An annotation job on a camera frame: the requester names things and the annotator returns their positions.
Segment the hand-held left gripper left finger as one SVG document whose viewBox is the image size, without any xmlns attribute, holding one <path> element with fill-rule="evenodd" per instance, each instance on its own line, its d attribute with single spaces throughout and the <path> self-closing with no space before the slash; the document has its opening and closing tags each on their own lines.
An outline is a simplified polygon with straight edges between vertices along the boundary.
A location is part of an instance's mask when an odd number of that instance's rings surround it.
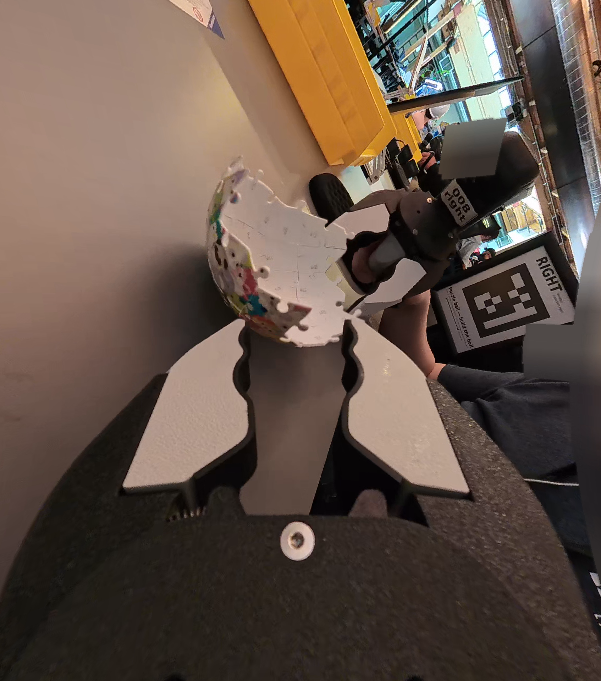
<svg viewBox="0 0 601 681">
<path fill-rule="evenodd" d="M 219 486 L 241 489 L 256 468 L 249 356 L 248 329 L 233 321 L 170 367 L 123 481 L 126 493 L 208 497 Z"/>
</svg>

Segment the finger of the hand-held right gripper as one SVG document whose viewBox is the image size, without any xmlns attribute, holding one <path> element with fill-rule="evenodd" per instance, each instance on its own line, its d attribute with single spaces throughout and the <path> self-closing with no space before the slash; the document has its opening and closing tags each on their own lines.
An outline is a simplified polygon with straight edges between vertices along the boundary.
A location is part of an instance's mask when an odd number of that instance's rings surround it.
<svg viewBox="0 0 601 681">
<path fill-rule="evenodd" d="M 374 315 L 401 302 L 406 294 L 425 275 L 424 268 L 415 261 L 400 260 L 390 278 L 377 284 L 371 294 L 364 293 L 346 275 L 346 312 Z"/>
<path fill-rule="evenodd" d="M 343 213 L 326 224 L 326 240 L 351 240 L 358 234 L 381 234 L 388 230 L 390 214 L 385 205 Z"/>
</svg>

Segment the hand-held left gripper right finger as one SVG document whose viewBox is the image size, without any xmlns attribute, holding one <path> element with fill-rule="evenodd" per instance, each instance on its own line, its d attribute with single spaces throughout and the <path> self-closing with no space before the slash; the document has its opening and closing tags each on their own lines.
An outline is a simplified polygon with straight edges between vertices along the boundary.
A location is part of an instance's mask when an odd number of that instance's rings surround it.
<svg viewBox="0 0 601 681">
<path fill-rule="evenodd" d="M 469 498 L 470 489 L 424 373 L 360 319 L 344 323 L 341 431 L 407 491 Z"/>
</svg>

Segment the assembled white puzzle section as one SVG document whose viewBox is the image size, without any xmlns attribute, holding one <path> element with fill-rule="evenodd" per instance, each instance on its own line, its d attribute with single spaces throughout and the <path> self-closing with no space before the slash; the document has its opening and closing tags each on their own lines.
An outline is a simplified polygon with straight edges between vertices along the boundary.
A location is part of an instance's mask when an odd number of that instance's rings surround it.
<svg viewBox="0 0 601 681">
<path fill-rule="evenodd" d="M 206 256 L 216 287 L 260 336 L 296 347 L 341 339 L 346 293 L 334 263 L 354 232 L 310 214 L 305 201 L 283 203 L 232 161 L 213 193 Z"/>
</svg>

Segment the person's right forearm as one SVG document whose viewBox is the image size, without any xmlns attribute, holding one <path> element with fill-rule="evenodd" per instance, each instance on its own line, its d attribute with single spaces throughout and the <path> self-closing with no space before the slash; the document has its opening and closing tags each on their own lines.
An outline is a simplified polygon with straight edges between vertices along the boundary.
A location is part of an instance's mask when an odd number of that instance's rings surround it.
<svg viewBox="0 0 601 681">
<path fill-rule="evenodd" d="M 383 311 L 379 333 L 405 353 L 429 380 L 437 380 L 443 364 L 435 361 L 426 334 L 431 292 L 425 291 Z"/>
</svg>

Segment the black white marker sign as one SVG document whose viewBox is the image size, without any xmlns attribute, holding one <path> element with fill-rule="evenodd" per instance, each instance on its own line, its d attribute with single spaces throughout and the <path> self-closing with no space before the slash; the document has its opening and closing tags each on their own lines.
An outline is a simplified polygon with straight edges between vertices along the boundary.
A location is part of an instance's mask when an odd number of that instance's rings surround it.
<svg viewBox="0 0 601 681">
<path fill-rule="evenodd" d="M 574 322 L 578 279 L 551 237 L 509 248 L 432 291 L 454 353 L 521 339 L 530 324 Z"/>
</svg>

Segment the white instruction leaflet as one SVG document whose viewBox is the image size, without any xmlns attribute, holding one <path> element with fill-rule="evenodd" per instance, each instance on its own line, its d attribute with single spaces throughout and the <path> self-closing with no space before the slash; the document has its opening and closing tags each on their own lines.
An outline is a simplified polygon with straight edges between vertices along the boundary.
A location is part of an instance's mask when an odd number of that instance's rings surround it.
<svg viewBox="0 0 601 681">
<path fill-rule="evenodd" d="M 213 32 L 216 36 L 224 39 L 220 23 L 210 1 L 170 1 L 170 3 Z"/>
</svg>

